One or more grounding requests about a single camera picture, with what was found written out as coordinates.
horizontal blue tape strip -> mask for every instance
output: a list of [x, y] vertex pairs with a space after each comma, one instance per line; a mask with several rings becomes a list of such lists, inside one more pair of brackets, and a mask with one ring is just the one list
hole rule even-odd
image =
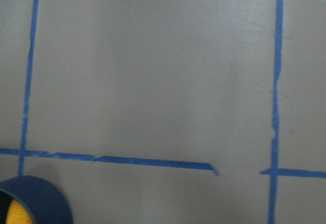
[[276, 169], [271, 168], [261, 171], [260, 174], [264, 175], [278, 175], [286, 177], [319, 177], [326, 178], [326, 172], [315, 172], [308, 170], [293, 170], [293, 169]]
[[[0, 154], [5, 155], [20, 155], [19, 149], [5, 149], [0, 148]], [[209, 163], [200, 162], [187, 162], [187, 161], [174, 161], [174, 160], [160, 160], [160, 159], [142, 159], [142, 158], [128, 158], [128, 157], [116, 157], [116, 156], [100, 156], [95, 157], [90, 154], [70, 154], [70, 153], [49, 153], [46, 151], [33, 151], [26, 150], [24, 155], [27, 157], [35, 158], [56, 158], [56, 159], [70, 159], [81, 160], [91, 162], [105, 162], [105, 163], [119, 163], [119, 164], [138, 164], [138, 165], [151, 165], [162, 167], [174, 167], [184, 169], [197, 169], [213, 171], [216, 175], [220, 172]]]

blue tape line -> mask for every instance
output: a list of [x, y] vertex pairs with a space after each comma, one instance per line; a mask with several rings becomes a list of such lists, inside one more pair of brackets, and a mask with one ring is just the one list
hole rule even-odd
[[[21, 150], [0, 148], [0, 154], [20, 156]], [[216, 168], [214, 168], [211, 164], [200, 163], [200, 162], [142, 159], [142, 158], [128, 158], [128, 157], [116, 157], [116, 156], [95, 157], [94, 155], [90, 155], [90, 154], [49, 153], [46, 151], [33, 151], [33, 150], [25, 150], [24, 156], [34, 157], [34, 158], [56, 158], [56, 159], [69, 159], [69, 160], [80, 160], [80, 161], [91, 161], [91, 162], [137, 164], [137, 165], [184, 168], [184, 169], [208, 170], [208, 171], [213, 171], [216, 175], [220, 174], [220, 172]]]
[[24, 158], [25, 158], [24, 152], [26, 150], [26, 135], [27, 135], [28, 121], [29, 121], [29, 101], [30, 101], [30, 94], [31, 94], [33, 56], [34, 56], [38, 5], [39, 5], [39, 0], [34, 0], [33, 1], [33, 12], [32, 12], [32, 23], [31, 23], [31, 33], [30, 33], [30, 42], [31, 43], [30, 43], [30, 52], [29, 52], [28, 62], [27, 62], [25, 96], [24, 96], [24, 111], [23, 111], [21, 139], [20, 139], [20, 155], [19, 155], [19, 165], [18, 165], [18, 175], [19, 176], [22, 176], [23, 171], [24, 171]]
[[274, 84], [273, 84], [273, 120], [274, 138], [271, 140], [271, 174], [269, 189], [268, 223], [275, 223], [275, 205], [277, 198], [278, 164], [279, 164], [279, 106], [278, 106], [278, 80], [282, 67], [282, 35], [283, 35], [283, 2], [276, 0], [275, 25], [275, 56], [274, 56]]
[[293, 170], [293, 169], [277, 169], [276, 172], [272, 172], [272, 169], [266, 169], [260, 172], [260, 174], [271, 175], [277, 174], [278, 176], [286, 176], [286, 177], [319, 177], [326, 179], [326, 172], [315, 172], [308, 170]]

blue container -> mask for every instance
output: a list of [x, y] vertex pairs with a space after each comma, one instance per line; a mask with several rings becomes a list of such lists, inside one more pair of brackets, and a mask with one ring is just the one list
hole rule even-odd
[[41, 178], [21, 176], [0, 182], [0, 223], [6, 223], [12, 199], [25, 207], [34, 224], [72, 224], [65, 198]]

vertical blue tape strip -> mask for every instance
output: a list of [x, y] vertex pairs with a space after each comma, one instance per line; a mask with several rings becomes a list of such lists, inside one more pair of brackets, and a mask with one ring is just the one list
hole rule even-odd
[[34, 45], [35, 45], [35, 36], [36, 36], [38, 5], [39, 5], [39, 0], [33, 0], [33, 12], [32, 12], [31, 33], [30, 33], [30, 52], [28, 56], [27, 70], [26, 70], [24, 109], [23, 109], [23, 119], [22, 119], [22, 128], [21, 128], [21, 139], [20, 139], [20, 155], [19, 155], [19, 166], [18, 166], [19, 176], [22, 176], [24, 172], [26, 135], [28, 130], [28, 122], [29, 122], [29, 101], [30, 101], [30, 94], [31, 94], [33, 56], [34, 56]]
[[271, 140], [271, 172], [269, 191], [268, 223], [275, 223], [275, 205], [277, 197], [278, 167], [279, 167], [279, 107], [278, 107], [278, 80], [282, 68], [282, 38], [283, 38], [283, 2], [276, 1], [276, 27], [275, 27], [275, 59], [273, 84], [273, 120], [272, 127], [275, 133]]

yellow object inside cup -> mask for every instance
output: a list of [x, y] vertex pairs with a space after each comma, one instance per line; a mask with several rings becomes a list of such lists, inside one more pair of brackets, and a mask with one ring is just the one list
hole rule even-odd
[[20, 202], [12, 200], [8, 209], [6, 224], [33, 224], [33, 220]]

